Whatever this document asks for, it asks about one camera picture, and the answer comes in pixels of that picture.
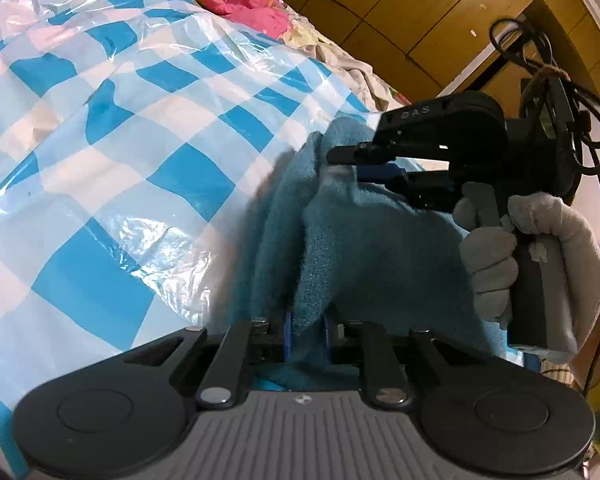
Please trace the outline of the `grey gloved right hand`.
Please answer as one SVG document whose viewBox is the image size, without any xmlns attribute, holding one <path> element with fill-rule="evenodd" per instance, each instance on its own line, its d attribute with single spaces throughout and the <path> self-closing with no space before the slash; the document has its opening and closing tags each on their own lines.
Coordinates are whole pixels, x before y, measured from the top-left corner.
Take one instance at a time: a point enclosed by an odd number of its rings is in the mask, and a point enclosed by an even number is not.
<svg viewBox="0 0 600 480">
<path fill-rule="evenodd" d="M 509 197 L 500 217 L 490 188 L 467 192 L 453 218 L 468 233 L 460 256 L 477 314 L 506 330 L 509 347 L 568 363 L 600 315 L 600 243 L 588 222 L 545 193 Z"/>
</svg>

